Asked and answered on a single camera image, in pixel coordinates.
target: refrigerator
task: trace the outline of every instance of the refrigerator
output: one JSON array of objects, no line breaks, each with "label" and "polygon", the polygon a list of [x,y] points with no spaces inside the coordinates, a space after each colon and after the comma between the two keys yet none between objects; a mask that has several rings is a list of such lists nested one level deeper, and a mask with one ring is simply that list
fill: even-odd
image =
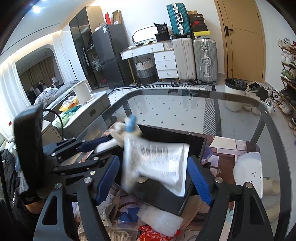
[{"label": "refrigerator", "polygon": [[128,61],[120,55],[128,47],[124,25],[107,24],[94,32],[92,39],[109,88],[131,84]]}]

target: blue gripper pad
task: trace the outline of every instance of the blue gripper pad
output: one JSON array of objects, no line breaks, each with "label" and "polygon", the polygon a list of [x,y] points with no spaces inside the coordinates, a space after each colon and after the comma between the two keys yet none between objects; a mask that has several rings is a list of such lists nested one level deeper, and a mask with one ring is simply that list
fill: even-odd
[{"label": "blue gripper pad", "polygon": [[102,177],[100,184],[98,185],[98,195],[96,197],[96,203],[98,206],[101,204],[101,202],[106,200],[111,185],[119,171],[119,165],[119,158],[115,156],[104,176]]},{"label": "blue gripper pad", "polygon": [[202,170],[202,165],[198,163],[198,160],[195,156],[191,156],[187,159],[187,169],[191,176],[191,179],[194,183],[196,190],[202,201],[204,201],[207,205],[211,206],[213,203],[213,198],[211,196],[211,177],[205,177],[206,171],[210,170]]},{"label": "blue gripper pad", "polygon": [[92,141],[84,142],[81,144],[81,146],[78,148],[81,152],[88,152],[94,150],[99,144],[103,142],[109,141],[110,138],[108,137],[101,137],[99,139],[95,139]]}]

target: teal suitcase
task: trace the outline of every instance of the teal suitcase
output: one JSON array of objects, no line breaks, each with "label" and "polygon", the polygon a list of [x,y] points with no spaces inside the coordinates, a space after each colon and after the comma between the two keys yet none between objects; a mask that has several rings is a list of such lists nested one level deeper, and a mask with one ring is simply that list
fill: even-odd
[{"label": "teal suitcase", "polygon": [[191,37],[191,27],[185,5],[183,3],[173,3],[167,5],[167,10],[174,35],[180,37],[188,35],[188,37]]}]

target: glass table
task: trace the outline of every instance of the glass table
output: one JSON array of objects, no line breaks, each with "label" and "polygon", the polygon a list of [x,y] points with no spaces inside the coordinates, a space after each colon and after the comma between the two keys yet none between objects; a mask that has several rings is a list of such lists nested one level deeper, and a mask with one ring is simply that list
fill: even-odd
[{"label": "glass table", "polygon": [[[232,112],[226,107],[232,104],[249,105],[245,108],[249,111]],[[279,133],[263,104],[247,96],[216,91],[139,89],[115,102],[78,139],[99,138],[112,124],[124,121],[131,114],[137,117],[140,127],[154,126],[206,137],[214,155],[205,163],[211,163],[214,176],[239,185],[243,181],[253,182],[262,198],[275,240],[285,237],[292,203],[290,170]],[[256,155],[256,162],[244,158],[243,163],[242,156],[250,153]],[[86,158],[84,153],[76,155],[75,161],[82,158]],[[232,213],[233,205],[230,204],[230,218]],[[227,240],[228,231],[226,228],[223,240]]]}]

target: ziploc bag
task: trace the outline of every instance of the ziploc bag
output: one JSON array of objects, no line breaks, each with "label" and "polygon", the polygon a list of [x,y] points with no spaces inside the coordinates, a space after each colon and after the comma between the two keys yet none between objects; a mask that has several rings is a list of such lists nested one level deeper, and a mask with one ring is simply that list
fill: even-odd
[{"label": "ziploc bag", "polygon": [[185,195],[189,145],[151,142],[129,135],[124,141],[122,187],[129,191],[135,182],[148,177],[163,183],[177,196]]}]

